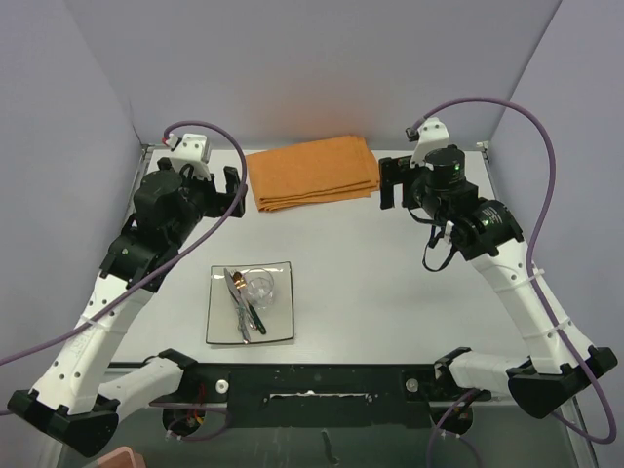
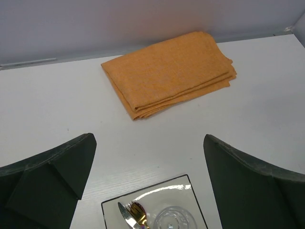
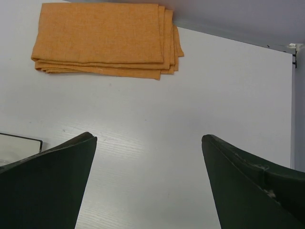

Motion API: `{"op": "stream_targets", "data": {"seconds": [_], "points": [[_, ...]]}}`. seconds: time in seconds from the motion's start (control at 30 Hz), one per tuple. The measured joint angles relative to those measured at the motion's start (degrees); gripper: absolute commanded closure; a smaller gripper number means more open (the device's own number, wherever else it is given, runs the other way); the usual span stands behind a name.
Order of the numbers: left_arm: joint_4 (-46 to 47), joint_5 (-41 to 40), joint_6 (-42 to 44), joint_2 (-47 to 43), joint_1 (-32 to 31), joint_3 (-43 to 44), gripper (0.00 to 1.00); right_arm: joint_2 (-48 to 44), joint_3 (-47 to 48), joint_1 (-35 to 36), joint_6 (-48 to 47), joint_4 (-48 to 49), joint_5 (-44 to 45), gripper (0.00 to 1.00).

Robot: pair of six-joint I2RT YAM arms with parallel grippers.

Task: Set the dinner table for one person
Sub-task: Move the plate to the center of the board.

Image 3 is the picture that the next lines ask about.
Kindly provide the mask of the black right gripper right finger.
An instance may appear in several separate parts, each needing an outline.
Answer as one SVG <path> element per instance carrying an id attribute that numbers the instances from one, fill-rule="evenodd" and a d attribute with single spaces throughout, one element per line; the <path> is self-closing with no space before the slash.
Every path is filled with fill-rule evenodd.
<path id="1" fill-rule="evenodd" d="M 223 229 L 303 229 L 305 174 L 214 136 L 202 151 Z"/>

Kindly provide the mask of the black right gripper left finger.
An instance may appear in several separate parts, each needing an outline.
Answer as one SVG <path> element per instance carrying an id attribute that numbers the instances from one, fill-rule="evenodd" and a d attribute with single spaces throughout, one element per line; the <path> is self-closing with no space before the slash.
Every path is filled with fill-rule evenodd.
<path id="1" fill-rule="evenodd" d="M 73 229 L 97 146 L 84 132 L 0 168 L 2 229 Z"/>

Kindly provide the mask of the orange cloth napkin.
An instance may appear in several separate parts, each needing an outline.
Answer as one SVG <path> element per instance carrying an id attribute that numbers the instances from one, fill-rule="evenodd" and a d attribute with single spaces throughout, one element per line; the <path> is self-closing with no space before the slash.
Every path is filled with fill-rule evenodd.
<path id="1" fill-rule="evenodd" d="M 31 59 L 46 73 L 159 80 L 179 69 L 173 11 L 159 4 L 44 3 Z"/>

